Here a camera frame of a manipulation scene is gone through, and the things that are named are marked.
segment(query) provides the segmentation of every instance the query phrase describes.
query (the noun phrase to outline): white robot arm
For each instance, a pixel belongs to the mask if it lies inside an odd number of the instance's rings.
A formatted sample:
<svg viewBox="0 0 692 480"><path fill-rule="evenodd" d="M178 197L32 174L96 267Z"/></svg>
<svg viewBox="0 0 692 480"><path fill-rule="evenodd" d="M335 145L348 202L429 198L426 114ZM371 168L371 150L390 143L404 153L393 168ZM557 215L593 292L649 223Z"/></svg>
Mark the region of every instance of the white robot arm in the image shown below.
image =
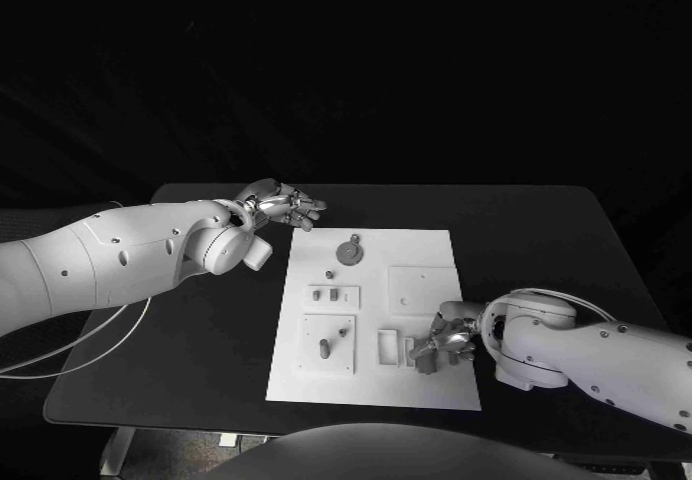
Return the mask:
<svg viewBox="0 0 692 480"><path fill-rule="evenodd" d="M312 228L326 208L273 179L234 200L107 210L54 232L0 244L0 336L58 315L129 305L241 260L258 270L271 246L261 222ZM240 218L237 226L233 216Z"/></svg>
<svg viewBox="0 0 692 480"><path fill-rule="evenodd" d="M615 321L603 311L610 321L577 326L570 303L535 292L547 291L517 290L486 308L446 302L439 318L459 326L433 330L411 358L437 351L468 358L468 342L481 335L501 382L528 391L571 380L596 400L692 433L692 339Z"/></svg>

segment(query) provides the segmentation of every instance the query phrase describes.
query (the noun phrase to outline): chair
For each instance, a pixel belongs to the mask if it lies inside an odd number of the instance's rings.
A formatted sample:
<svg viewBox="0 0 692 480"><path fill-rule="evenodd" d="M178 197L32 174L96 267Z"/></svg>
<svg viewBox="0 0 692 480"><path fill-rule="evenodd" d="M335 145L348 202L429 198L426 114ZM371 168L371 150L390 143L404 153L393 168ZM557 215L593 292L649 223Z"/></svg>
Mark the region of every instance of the chair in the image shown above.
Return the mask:
<svg viewBox="0 0 692 480"><path fill-rule="evenodd" d="M55 209L0 209L0 243L44 235L94 213L120 206L117 202L103 202ZM74 341L90 313L62 315L0 337L0 368ZM8 375L58 372L68 353L8 372ZM116 428L47 422L44 403L55 381L57 377L39 380L0 379L2 478L100 478L101 454Z"/></svg>

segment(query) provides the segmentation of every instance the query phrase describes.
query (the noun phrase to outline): black table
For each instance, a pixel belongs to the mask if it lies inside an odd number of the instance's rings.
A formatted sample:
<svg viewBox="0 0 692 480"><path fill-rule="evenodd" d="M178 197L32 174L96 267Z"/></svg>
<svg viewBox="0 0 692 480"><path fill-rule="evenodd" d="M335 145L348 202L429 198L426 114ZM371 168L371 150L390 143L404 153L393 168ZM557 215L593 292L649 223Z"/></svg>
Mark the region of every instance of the black table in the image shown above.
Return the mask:
<svg viewBox="0 0 692 480"><path fill-rule="evenodd" d="M583 297L619 320L668 330L587 189L296 186L329 203L319 227L450 230L466 300L491 301L521 287L548 288ZM169 184L153 202L233 198L243 187ZM267 402L292 228L271 224L258 233L274 247L261 271L241 263L222 276L189 278L152 299L146 320L122 347L58 380L45 405L49 422L254 435L352 422L404 423L544 453L692 462L692 436L599 403L573 384L530 392L502 384L481 339L482 412ZM143 307L145 302L130 306L74 349L65 368L119 341ZM85 332L114 311L93 313Z"/></svg>

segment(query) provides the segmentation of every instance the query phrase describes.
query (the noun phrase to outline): black background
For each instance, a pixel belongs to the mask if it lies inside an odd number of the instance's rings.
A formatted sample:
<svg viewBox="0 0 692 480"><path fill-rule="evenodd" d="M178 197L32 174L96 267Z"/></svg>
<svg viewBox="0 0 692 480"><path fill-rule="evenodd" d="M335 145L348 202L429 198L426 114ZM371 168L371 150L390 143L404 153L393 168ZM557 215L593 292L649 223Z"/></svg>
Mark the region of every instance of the black background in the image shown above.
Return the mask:
<svg viewBox="0 0 692 480"><path fill-rule="evenodd" d="M586 186L692 335L682 6L482 5L5 10L0 208L270 176Z"/></svg>

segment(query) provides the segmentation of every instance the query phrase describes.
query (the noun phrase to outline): floor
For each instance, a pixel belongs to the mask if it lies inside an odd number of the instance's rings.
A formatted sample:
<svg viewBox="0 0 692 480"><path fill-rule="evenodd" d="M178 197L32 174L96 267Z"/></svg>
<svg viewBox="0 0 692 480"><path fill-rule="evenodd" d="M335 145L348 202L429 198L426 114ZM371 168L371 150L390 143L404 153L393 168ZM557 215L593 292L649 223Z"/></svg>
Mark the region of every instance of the floor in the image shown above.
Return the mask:
<svg viewBox="0 0 692 480"><path fill-rule="evenodd" d="M238 453L231 447L220 447L220 434L176 430L137 430L122 470L123 480L188 480L208 472ZM244 437L243 451L258 447L261 437ZM687 464L688 479L692 480L692 464ZM603 475L610 480L651 480L641 476Z"/></svg>

